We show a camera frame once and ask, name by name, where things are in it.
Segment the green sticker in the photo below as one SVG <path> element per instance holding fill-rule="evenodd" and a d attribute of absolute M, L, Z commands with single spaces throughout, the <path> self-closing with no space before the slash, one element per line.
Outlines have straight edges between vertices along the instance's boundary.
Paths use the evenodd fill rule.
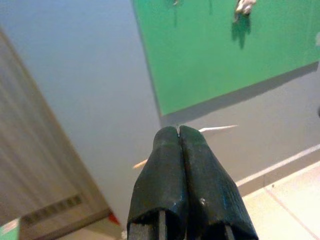
<path fill-rule="evenodd" d="M 19 219 L 0 227 L 0 240 L 18 240 L 19 239 Z"/>

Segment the white tile floor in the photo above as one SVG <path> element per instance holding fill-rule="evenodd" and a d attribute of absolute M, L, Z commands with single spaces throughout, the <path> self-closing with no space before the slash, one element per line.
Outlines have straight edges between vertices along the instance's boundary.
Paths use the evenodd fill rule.
<path fill-rule="evenodd" d="M 260 240 L 320 240 L 320 162 L 243 198 Z M 60 240 L 118 240 L 107 219 Z"/>

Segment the baseboard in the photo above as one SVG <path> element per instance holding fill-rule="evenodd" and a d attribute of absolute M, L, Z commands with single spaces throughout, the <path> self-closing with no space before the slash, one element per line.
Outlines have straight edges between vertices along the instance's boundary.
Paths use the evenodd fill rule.
<path fill-rule="evenodd" d="M 271 167 L 236 182 L 241 196 L 264 188 L 320 161 L 320 144 L 303 150 Z"/>

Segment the white wall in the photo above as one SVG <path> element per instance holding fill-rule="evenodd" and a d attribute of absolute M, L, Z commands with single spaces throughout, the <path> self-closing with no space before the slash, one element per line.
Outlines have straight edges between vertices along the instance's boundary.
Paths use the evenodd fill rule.
<path fill-rule="evenodd" d="M 161 126 L 239 124 L 207 137 L 236 181 L 320 142 L 316 64 L 161 117 L 130 0 L 3 0 L 0 11 L 1 27 L 123 226 L 139 174 L 132 166 L 148 157 Z"/>

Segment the green board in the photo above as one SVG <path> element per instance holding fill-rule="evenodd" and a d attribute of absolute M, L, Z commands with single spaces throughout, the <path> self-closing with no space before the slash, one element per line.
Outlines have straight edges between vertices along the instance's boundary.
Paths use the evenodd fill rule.
<path fill-rule="evenodd" d="M 160 111 L 176 112 L 316 62 L 320 0 L 133 0 Z"/>

